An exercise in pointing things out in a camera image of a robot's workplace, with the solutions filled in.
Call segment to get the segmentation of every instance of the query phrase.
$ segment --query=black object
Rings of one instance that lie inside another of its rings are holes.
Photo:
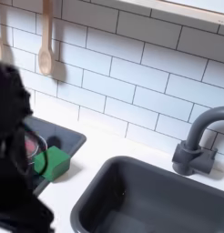
[[[182,176],[190,176],[196,171],[209,174],[213,168],[216,151],[205,151],[199,142],[205,129],[216,121],[224,120],[224,106],[212,108],[201,114],[193,123],[188,139],[177,145],[173,168]]]
[[[114,157],[73,207],[71,225],[76,233],[224,233],[224,192]]]
[[[25,132],[43,142],[23,122],[31,115],[30,95],[19,73],[0,64],[0,227],[13,232],[47,233],[52,212],[33,194],[30,167],[25,151]]]
[[[76,131],[57,126],[35,117],[28,117],[25,123],[46,141],[48,147],[58,147],[69,156],[73,156],[87,140],[84,135]],[[33,172],[32,180],[33,190],[36,196],[39,196],[50,183],[43,177],[37,176],[35,171]]]

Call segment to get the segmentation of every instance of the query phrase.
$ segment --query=dark blurry object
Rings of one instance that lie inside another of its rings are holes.
[[[36,139],[42,150],[46,145],[26,124],[32,111],[30,95],[25,91],[19,73],[0,64],[0,227],[12,232],[52,232],[51,211],[34,195],[25,150],[25,134]]]

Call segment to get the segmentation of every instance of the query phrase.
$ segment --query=white countertop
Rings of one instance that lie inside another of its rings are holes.
[[[76,123],[73,128],[87,136],[86,143],[71,159],[70,169],[54,183],[48,185],[40,199],[55,214],[52,225],[56,233],[73,232],[70,213],[97,171],[106,160],[116,156],[129,156],[157,167],[173,171],[172,155],[145,147],[124,138],[111,136]],[[224,174],[213,170],[210,176],[194,175],[191,179],[224,190]]]

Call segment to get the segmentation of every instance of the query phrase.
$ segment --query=play kitchen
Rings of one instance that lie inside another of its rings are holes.
[[[120,2],[224,25],[223,0],[223,7],[204,0]],[[54,68],[52,14],[53,1],[43,0],[38,65],[44,76]],[[61,157],[61,164],[55,158],[42,177],[34,174],[34,193],[54,212],[56,233],[224,233],[224,174],[212,169],[217,151],[199,145],[204,132],[218,121],[224,121],[224,107],[199,114],[187,139],[169,157],[94,128],[74,125],[72,131],[28,118],[25,122],[50,155]],[[30,164],[35,160],[38,170],[43,151],[32,138],[26,137],[25,145]]]

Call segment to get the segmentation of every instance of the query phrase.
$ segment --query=sink basin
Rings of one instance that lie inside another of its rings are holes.
[[[224,233],[224,192],[114,157],[73,207],[71,225],[76,233]]]

